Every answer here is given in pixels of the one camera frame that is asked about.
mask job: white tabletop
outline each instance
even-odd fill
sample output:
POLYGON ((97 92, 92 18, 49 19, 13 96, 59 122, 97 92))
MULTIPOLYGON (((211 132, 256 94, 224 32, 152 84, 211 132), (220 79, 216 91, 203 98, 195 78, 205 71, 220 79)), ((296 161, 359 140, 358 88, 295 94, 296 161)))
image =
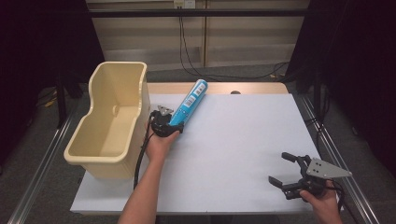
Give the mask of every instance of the white tabletop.
MULTIPOLYGON (((176 109, 185 94, 151 94, 152 108, 176 109)), ((318 158, 318 152, 290 94, 208 94, 163 167, 159 214, 279 214, 310 211, 301 199, 286 200, 268 183, 301 178, 297 163, 282 152, 318 158)), ((140 174, 147 167, 142 161, 140 174)), ((86 173, 71 211, 120 213, 133 180, 96 179, 86 173)))

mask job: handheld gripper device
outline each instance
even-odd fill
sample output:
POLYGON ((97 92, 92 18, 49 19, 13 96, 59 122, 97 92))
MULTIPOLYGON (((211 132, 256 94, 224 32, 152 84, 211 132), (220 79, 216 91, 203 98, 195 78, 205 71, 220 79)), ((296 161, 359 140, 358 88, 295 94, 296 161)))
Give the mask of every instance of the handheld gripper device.
POLYGON ((153 111, 151 129, 160 137, 167 137, 176 131, 183 133, 184 126, 204 98, 207 88, 205 80, 197 80, 173 116, 172 109, 159 105, 159 111, 153 111))

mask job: yellow plastic bin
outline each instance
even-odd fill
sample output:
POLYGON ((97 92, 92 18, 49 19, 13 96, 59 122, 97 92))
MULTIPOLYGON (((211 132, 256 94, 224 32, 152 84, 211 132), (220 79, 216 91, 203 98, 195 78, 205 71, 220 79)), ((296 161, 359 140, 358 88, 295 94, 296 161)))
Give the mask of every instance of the yellow plastic bin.
POLYGON ((149 119, 145 63, 101 63, 93 72, 91 107, 64 151, 68 163, 99 178, 131 178, 149 119))

